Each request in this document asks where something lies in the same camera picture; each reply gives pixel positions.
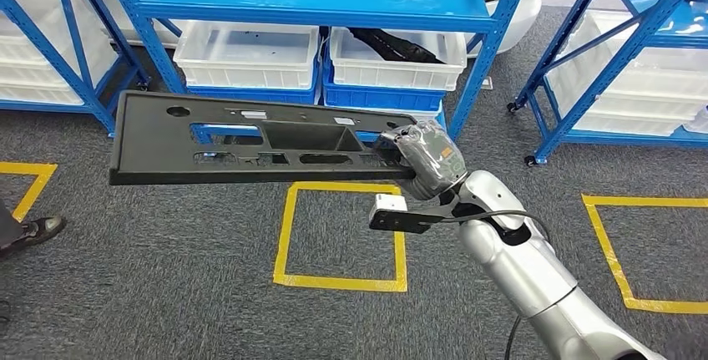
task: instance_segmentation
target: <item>plastic wrap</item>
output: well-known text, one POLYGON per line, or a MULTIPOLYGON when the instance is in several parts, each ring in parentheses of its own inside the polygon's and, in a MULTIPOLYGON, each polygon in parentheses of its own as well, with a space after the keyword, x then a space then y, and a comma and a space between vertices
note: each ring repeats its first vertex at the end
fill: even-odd
POLYGON ((398 147, 416 178, 399 182, 419 200, 429 200, 452 187, 467 169, 448 133, 436 121, 396 128, 383 134, 398 147))

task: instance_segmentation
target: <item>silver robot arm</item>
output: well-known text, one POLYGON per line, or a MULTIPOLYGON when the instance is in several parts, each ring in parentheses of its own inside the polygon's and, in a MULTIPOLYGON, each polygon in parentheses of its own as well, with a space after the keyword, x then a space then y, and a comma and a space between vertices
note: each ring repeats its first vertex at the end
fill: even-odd
MULTIPOLYGON (((460 189, 460 202, 487 211, 524 210, 499 179, 475 171, 460 189)), ((504 231, 527 227, 530 236, 517 243, 505 241, 486 221, 466 221, 460 238, 474 260, 527 318, 552 358, 663 359, 634 339, 600 310, 556 257, 534 221, 520 215, 495 217, 504 231)))
POLYGON ((379 195, 370 227, 423 233, 440 221, 459 221, 460 238, 473 259, 528 319, 552 358, 663 359, 615 324, 578 287, 534 220, 484 213, 525 209, 508 187, 487 171, 467 174, 462 154, 447 134, 422 123, 382 134, 416 171, 403 183, 417 199, 441 197, 441 206, 406 211, 402 197, 379 195))

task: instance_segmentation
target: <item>yellow tape square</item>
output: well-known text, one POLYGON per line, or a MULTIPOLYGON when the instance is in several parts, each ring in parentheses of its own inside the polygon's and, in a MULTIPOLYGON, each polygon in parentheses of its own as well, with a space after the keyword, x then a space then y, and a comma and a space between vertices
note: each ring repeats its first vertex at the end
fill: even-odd
POLYGON ((32 208, 34 201, 37 200, 39 194, 42 193, 44 186, 49 182, 49 178, 52 177, 54 170, 57 169, 56 164, 24 164, 20 162, 0 162, 0 174, 14 174, 14 175, 36 175, 37 178, 34 180, 27 193, 20 200, 20 203, 15 208, 13 212, 13 217, 22 222, 24 217, 32 208))
POLYGON ((292 222, 295 218, 295 204, 298 190, 349 191, 356 193, 388 193, 401 195, 401 189, 394 185, 376 185, 370 183, 339 182, 295 182, 288 189, 286 206, 283 211, 281 238, 278 243, 276 267, 273 270, 273 282, 285 286, 315 287, 323 289, 347 289, 371 292, 405 292, 408 290, 406 271, 406 242, 403 232, 393 232, 393 258, 396 267, 396 279, 356 279, 326 276, 307 276, 286 274, 286 263, 292 222))
POLYGON ((583 195, 585 209, 588 211, 593 224, 599 245, 602 247, 604 257, 607 259, 609 269, 614 275, 622 300, 625 306, 635 310, 647 312, 668 312, 679 314, 708 314, 708 302, 673 302, 667 300, 638 299, 632 293, 627 276, 622 271, 622 266, 617 260, 612 244, 609 242, 607 232, 604 230, 602 220, 599 218, 597 205, 624 205, 624 206, 650 206, 650 207, 708 207, 708 199, 679 199, 662 197, 608 197, 583 195))

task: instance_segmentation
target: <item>floor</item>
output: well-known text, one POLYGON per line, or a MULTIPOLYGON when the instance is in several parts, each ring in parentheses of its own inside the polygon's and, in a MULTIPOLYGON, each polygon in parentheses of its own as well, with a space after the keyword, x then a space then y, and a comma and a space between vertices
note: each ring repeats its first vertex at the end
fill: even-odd
MULTIPOLYGON (((708 315, 629 310, 581 195, 706 197, 700 150, 567 145, 545 166, 539 135, 505 113, 566 9, 544 8, 494 62, 458 140, 468 168, 492 171, 554 235, 559 258, 622 327, 670 359, 708 357, 708 315)), ((446 100, 451 110, 454 94, 446 100)), ((450 226, 406 236, 408 289, 354 292, 272 282, 288 184, 109 187, 111 141, 88 116, 0 111, 0 161, 58 168, 28 217, 66 231, 0 262, 10 358, 474 358, 503 356, 514 312, 450 226)), ((32 183, 0 175, 16 204, 32 183)), ((367 229, 371 195, 304 191, 288 273, 393 278, 392 237, 367 229)), ((708 209, 599 207, 635 297, 708 302, 708 209)), ((545 358, 522 323, 512 358, 545 358)))

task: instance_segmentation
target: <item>white storage box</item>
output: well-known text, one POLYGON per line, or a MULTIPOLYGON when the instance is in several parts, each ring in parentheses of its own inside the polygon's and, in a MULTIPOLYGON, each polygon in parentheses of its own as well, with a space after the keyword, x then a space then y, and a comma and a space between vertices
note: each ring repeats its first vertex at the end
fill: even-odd
MULTIPOLYGON (((115 59, 116 53, 111 47, 108 38, 96 28, 93 31, 93 36, 87 36, 83 39, 83 50, 86 54, 86 61, 89 64, 98 63, 99 57, 115 59)), ((73 47, 67 47, 64 53, 61 53, 73 71, 81 77, 81 69, 78 66, 76 53, 73 47)), ((98 84, 103 74, 91 73, 91 80, 94 82, 94 87, 98 84)), ((56 69, 45 58, 36 61, 7 61, 0 58, 0 84, 3 83, 21 83, 21 84, 62 84, 64 79, 56 69)))
MULTIPOLYGON (((569 41, 573 42, 575 47, 580 47, 631 18, 632 15, 628 12, 587 11, 578 27, 570 35, 569 41)), ((590 53, 588 55, 589 61, 595 63, 596 67, 604 67, 636 29, 637 25, 627 28, 612 38, 605 40, 596 48, 590 49, 587 52, 590 53)), ((705 65, 707 63, 708 50, 705 49, 648 47, 642 49, 637 58, 628 64, 627 68, 640 67, 704 73, 706 72, 705 65)))
MULTIPOLYGON (((17 0, 49 42, 59 51, 72 47, 61 0, 17 0)), ((88 36, 100 30, 100 21, 83 0, 71 0, 79 33, 88 36)), ((44 60, 22 30, 0 12, 0 58, 4 60, 44 60)))
MULTIPOLYGON (((590 86, 590 81, 579 81, 579 70, 574 60, 564 63, 558 68, 551 69, 548 81, 558 101, 559 112, 565 116, 578 101, 580 95, 590 86)), ((699 91, 698 94, 678 94, 652 89, 616 89, 611 84, 594 102, 592 110, 613 112, 620 111, 626 114, 651 116, 685 117, 695 114, 708 103, 708 91, 699 91)))
POLYGON ((346 28, 332 28, 334 83, 447 91, 457 87, 458 77, 467 66, 464 33, 386 32, 424 47, 444 63, 385 61, 346 28))
POLYGON ((604 113, 591 109, 580 118, 573 129, 670 136, 676 128, 691 119, 693 119, 692 116, 638 116, 635 114, 604 113))
POLYGON ((174 61, 187 85, 309 89, 317 26, 191 21, 174 61))
MULTIPOLYGON (((564 54, 579 48, 581 42, 570 38, 568 47, 564 54)), ((614 55, 610 51, 605 55, 607 49, 603 44, 593 47, 579 56, 571 59, 557 67, 557 70, 568 74, 568 80, 574 80, 578 89, 585 91, 592 82, 597 78, 604 66, 614 55)), ((708 68, 701 63, 699 66, 704 68, 699 70, 680 70, 681 66, 686 68, 694 67, 695 64, 687 64, 686 62, 694 61, 692 55, 693 50, 687 50, 689 58, 679 59, 676 55, 680 50, 666 51, 672 55, 667 58, 672 58, 675 61, 673 68, 656 68, 638 65, 635 61, 627 64, 622 69, 622 72, 609 85, 607 91, 625 91, 636 92, 638 94, 663 94, 667 99, 675 96, 692 97, 695 99, 704 98, 704 102, 708 102, 708 68)))
POLYGON ((684 129, 689 132, 708 133, 708 109, 703 108, 694 120, 684 124, 684 129))
POLYGON ((437 120, 437 117, 443 111, 443 102, 440 102, 440 108, 437 111, 413 111, 406 109, 387 109, 387 108, 357 108, 357 107, 331 107, 331 108, 341 108, 341 109, 355 109, 359 111, 374 111, 374 112, 385 112, 389 114, 404 114, 411 115, 418 122, 425 120, 437 120))
MULTIPOLYGON (((118 54, 102 53, 90 63, 92 81, 97 84, 118 59, 118 54)), ((81 105, 83 100, 66 82, 58 84, 36 84, 31 82, 0 81, 0 99, 43 104, 81 105)))

